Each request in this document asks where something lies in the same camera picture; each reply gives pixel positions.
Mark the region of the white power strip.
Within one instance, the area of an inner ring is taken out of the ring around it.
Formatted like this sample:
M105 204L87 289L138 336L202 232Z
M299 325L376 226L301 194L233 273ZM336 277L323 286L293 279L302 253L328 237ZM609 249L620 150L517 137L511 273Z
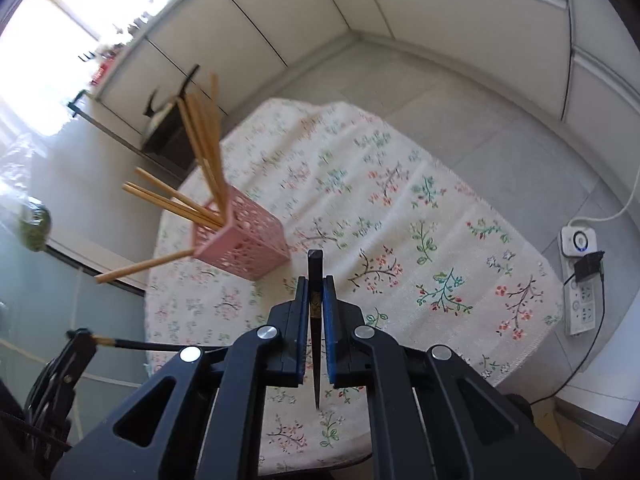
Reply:
M596 232L586 226L563 226L559 234L564 283L565 333L574 337L596 326L596 286L579 265L598 251Z

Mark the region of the dark brown bin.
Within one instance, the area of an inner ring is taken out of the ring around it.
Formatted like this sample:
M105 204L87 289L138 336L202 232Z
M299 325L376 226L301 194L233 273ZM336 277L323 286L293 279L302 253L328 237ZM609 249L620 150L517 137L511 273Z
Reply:
M166 107L155 114L146 112L145 116L148 120L142 133L142 152L160 156L182 171L189 170L195 156L178 107Z

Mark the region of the floral tablecloth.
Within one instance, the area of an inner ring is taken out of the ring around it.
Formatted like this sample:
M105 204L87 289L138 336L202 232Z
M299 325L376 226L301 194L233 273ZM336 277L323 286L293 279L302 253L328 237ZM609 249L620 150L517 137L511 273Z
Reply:
M311 249L364 322L407 347L446 344L491 385L559 323L562 285L548 261L378 116L272 99L222 148L227 180L280 220L290 260L257 282L198 260L153 269L150 341L232 344L293 298Z

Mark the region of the wooden chopstick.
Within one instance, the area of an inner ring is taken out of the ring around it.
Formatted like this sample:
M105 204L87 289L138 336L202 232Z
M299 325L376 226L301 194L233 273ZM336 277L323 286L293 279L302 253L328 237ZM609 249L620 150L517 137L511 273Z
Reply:
M209 74L209 96L210 96L210 149L212 150L214 174L220 196L220 206L223 210L228 206L228 185L224 178L224 168L222 168L222 151L220 147L221 121L220 109L218 106L219 81L215 73Z
M125 183L122 186L122 189L133 196L137 196L150 204L170 211L172 214L176 214L177 216L190 220L193 223L197 223L200 226L206 226L206 228L214 231L217 231L224 226L221 221L212 217L207 217L205 214L201 214L192 207L168 200L168 198L145 190L144 188L140 188L140 186Z
M203 216L205 218L209 218L209 220L211 222L217 223L220 226L222 226L224 224L224 219L221 217L220 214L217 214L215 211L212 211L212 210L210 210L208 208L205 208L204 206L198 204L197 202L194 202L194 200L191 200L188 196L183 195L182 193L178 192L177 190L175 190L174 188L172 188L171 186L169 186L168 184L166 184L165 182L163 182L159 178L157 178L157 177L153 176L152 174L150 174L149 171L146 171L146 170L144 170L144 169L142 169L140 167L137 167L134 170L134 172L139 177L142 177L142 179L144 179L146 182L151 183L156 188L159 188L160 190L162 190L166 194L170 195L172 198L175 198L179 202L181 202L181 203L185 204L186 206L190 207L191 209L197 211L201 216Z
M200 144L207 182L220 213L225 216L227 214L227 185L224 183L224 176L221 172L219 144L214 136L215 131L209 123L204 102L198 92L186 95L186 106L194 123L198 144Z
M189 142L191 144L192 151L194 153L196 162L198 166L202 170L203 176L209 188L209 192L212 193L212 197L215 205L217 206L220 214L224 215L224 200L218 190L217 183L214 178L213 170L210 169L208 159L205 156L205 152L203 151L203 144L201 144L201 137L198 133L198 129L195 128L195 124L192 120L192 115L190 113L190 108L188 104L184 102L183 98L177 99L177 105L180 112L180 116L186 129L186 135L189 138Z

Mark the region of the black chopstick gold band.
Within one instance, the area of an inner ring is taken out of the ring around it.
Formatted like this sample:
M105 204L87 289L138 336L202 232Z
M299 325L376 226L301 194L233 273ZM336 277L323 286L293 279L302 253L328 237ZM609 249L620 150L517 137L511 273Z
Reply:
M134 341L129 339L92 336L97 346L137 351L178 352L188 348L187 344L162 344L161 342Z

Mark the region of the plastic bag of greens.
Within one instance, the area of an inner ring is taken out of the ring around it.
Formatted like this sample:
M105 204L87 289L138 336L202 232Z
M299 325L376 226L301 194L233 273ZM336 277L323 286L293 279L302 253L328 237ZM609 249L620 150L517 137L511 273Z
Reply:
M47 206L32 195L38 136L1 107L1 226L31 252L42 252L52 229Z

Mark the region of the wooden chopstick lying out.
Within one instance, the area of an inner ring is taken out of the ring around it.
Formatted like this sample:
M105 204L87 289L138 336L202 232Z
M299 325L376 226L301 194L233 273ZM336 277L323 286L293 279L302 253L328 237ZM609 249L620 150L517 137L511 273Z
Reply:
M94 277L98 284L111 283L120 278L126 278L129 275L141 273L146 270L155 268L156 266L162 266L166 263L171 263L184 258L190 258L195 254L195 248L189 248L180 250L180 252L174 252L173 254L164 255L154 259L144 260L142 262L130 264L130 266L124 266L123 268L111 270L105 273L98 274Z

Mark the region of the black wok with lid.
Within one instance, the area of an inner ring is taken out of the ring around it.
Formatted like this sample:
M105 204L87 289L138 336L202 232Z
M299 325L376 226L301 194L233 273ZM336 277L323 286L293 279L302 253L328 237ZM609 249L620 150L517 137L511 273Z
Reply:
M184 77L182 84L177 92L171 93L166 96L159 106L154 105L154 100L157 95L158 89L154 89L146 101L145 110L143 116L148 118L146 121L144 133L149 136L154 132L172 113L172 110L176 106L176 102L179 98L183 98L186 95L186 88L192 82L192 79L200 70L201 65L195 64L192 70Z

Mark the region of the pink perforated utensil holder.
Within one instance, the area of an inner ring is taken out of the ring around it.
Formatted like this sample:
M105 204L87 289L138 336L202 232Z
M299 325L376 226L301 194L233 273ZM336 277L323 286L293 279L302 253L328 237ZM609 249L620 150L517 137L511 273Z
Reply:
M237 188L228 186L227 221L217 232L194 226L195 259L257 281L290 260L280 220Z

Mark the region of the white kitchen cabinets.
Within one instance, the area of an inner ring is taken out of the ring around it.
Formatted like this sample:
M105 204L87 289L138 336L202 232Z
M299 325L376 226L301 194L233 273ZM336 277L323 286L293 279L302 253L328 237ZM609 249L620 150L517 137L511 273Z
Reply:
M639 50L610 0L172 0L99 86L134 128L145 98L194 64L235 110L350 34L425 53L560 125L603 171L639 166Z

